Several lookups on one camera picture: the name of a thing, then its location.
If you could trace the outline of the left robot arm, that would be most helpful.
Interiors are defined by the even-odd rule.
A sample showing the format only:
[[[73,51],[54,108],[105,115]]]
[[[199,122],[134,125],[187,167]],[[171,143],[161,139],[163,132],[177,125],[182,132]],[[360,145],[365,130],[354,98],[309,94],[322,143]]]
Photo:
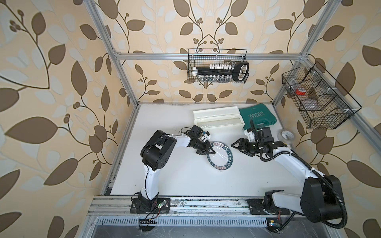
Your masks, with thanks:
[[[160,170],[167,164],[173,150],[178,147],[193,148],[197,155],[214,155],[209,132],[204,132],[194,125],[179,134],[167,134],[157,130],[141,150],[142,162],[145,165],[144,187],[139,192],[139,201],[152,210],[158,199],[158,177]]]

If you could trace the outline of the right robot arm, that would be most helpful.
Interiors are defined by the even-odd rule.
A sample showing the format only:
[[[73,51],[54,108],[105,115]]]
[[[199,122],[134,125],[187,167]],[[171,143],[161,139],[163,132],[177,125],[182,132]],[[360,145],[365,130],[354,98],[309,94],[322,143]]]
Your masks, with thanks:
[[[270,128],[252,127],[246,138],[231,145],[247,156],[257,156],[262,162],[277,162],[302,185],[300,195],[281,189],[267,191],[259,207],[267,214],[276,214],[281,209],[301,214],[310,222],[323,223],[331,228],[342,229],[348,214],[340,180],[313,168],[288,145],[275,141]]]

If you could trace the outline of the green tool case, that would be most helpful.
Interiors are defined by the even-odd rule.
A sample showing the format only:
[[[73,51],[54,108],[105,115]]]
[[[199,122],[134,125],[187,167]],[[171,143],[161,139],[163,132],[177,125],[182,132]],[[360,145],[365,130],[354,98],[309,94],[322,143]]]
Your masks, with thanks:
[[[251,128],[250,120],[253,121],[256,128],[269,127],[277,123],[276,117],[265,104],[241,108],[239,112],[245,123],[244,130]]]

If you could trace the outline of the white tape roll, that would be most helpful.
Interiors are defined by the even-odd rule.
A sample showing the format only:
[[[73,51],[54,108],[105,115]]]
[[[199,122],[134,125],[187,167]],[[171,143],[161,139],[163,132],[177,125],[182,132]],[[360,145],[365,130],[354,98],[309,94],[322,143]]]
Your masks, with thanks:
[[[292,142],[295,140],[295,135],[291,131],[288,130],[282,130],[277,135],[278,140],[287,144],[291,145]]]

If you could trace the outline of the black socket set holder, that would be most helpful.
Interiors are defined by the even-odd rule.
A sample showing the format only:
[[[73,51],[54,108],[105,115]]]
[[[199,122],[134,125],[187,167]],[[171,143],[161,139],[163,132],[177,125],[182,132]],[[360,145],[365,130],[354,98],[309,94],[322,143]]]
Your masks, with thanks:
[[[193,67],[191,76],[200,82],[245,83],[250,75],[247,61],[230,64],[210,64],[204,67]]]

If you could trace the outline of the red item in basket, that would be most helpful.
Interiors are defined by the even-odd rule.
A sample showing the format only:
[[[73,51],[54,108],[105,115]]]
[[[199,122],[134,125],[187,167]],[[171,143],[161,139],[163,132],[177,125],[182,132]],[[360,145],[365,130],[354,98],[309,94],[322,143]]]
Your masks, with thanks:
[[[295,90],[295,94],[298,96],[305,96],[307,94],[307,90],[304,87],[298,87]]]

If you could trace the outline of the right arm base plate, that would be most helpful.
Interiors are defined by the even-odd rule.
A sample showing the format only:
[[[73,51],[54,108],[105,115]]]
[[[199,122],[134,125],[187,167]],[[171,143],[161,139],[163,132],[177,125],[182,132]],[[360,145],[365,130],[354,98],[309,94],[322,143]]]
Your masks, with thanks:
[[[247,200],[251,215],[290,215],[291,212],[285,208],[276,207],[272,202],[265,202],[262,198]]]

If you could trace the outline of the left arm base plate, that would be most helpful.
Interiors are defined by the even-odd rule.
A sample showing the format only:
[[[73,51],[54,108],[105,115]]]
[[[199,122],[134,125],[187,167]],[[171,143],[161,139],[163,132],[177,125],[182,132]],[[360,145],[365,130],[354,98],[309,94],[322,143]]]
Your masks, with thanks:
[[[144,197],[141,199],[133,198],[130,207],[131,214],[148,214],[149,212],[158,212],[160,214],[168,214],[170,211],[171,199],[170,198],[157,198],[154,201],[145,200]]]

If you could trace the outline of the aluminium front rail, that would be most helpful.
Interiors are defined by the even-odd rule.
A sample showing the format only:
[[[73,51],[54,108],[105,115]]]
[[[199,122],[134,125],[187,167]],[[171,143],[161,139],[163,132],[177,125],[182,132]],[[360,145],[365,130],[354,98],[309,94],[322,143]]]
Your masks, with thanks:
[[[216,196],[164,196],[159,197],[158,204],[169,201],[162,208],[154,206],[154,212],[160,216],[259,216],[284,218],[291,210],[278,209],[266,213],[262,206],[262,197],[216,197]],[[140,205],[137,196],[95,196],[88,210],[92,216],[133,216],[152,214]]]

